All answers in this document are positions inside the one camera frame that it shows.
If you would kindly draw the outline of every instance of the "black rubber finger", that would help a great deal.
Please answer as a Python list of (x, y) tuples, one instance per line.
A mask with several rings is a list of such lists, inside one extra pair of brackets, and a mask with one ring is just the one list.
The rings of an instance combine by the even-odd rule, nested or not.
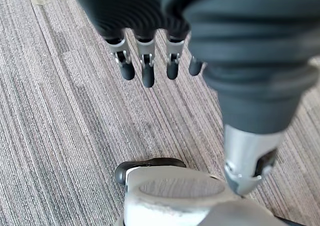
[(120, 72), (122, 77), (125, 80), (132, 80), (135, 77), (135, 68), (131, 63), (122, 63), (122, 67), (120, 67)]
[(152, 166), (176, 166), (186, 168), (187, 166), (183, 161), (173, 157), (156, 157), (146, 161), (127, 161), (123, 162), (116, 167), (114, 171), (115, 181), (124, 186), (126, 185), (127, 170), (136, 167), (152, 167)]
[(176, 62), (168, 62), (166, 65), (166, 75), (169, 79), (175, 80), (178, 76), (179, 64)]
[(146, 88), (151, 88), (155, 84), (154, 67), (150, 67), (149, 64), (145, 64), (142, 69), (142, 82)]
[(190, 65), (189, 65), (189, 73), (192, 76), (197, 76), (201, 71), (202, 64), (203, 64), (203, 62), (201, 62), (195, 58), (192, 58), (190, 61)]

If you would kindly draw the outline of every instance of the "black fingertip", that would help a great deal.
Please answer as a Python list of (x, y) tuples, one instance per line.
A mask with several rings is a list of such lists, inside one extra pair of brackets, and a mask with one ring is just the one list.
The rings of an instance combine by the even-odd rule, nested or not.
[(145, 65), (142, 69), (142, 82), (146, 88), (151, 88), (155, 84), (154, 67)]
[(122, 77), (125, 80), (132, 80), (135, 77), (135, 68), (131, 63), (123, 63), (122, 67), (120, 68), (120, 72)]
[(190, 75), (197, 76), (201, 71), (202, 64), (203, 64), (203, 62), (192, 58), (190, 61), (190, 65), (189, 65)]
[(168, 62), (166, 65), (166, 75), (169, 79), (175, 80), (178, 76), (179, 65), (176, 62)]

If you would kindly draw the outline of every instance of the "robotic hand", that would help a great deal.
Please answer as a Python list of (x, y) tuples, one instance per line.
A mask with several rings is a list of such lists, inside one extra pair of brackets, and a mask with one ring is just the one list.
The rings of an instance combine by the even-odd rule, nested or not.
[(225, 176), (238, 195), (272, 169), (302, 94), (314, 85), (320, 52), (320, 0), (78, 0), (106, 40), (122, 76), (135, 70), (122, 32), (132, 28), (142, 81), (155, 80), (154, 33), (167, 30), (167, 75), (175, 79), (191, 29), (189, 71), (218, 92)]

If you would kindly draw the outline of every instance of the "gray carpet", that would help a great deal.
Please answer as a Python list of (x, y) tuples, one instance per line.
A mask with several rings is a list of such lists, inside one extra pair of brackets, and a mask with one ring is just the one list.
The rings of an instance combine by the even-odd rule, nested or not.
[[(112, 225), (124, 199), (113, 170), (127, 160), (171, 156), (223, 177), (217, 97), (188, 75), (187, 50), (178, 79), (167, 79), (156, 37), (156, 82), (145, 89), (138, 67), (121, 79), (75, 0), (0, 0), (0, 225)], [(319, 144), (318, 85), (252, 197), (320, 225)]]

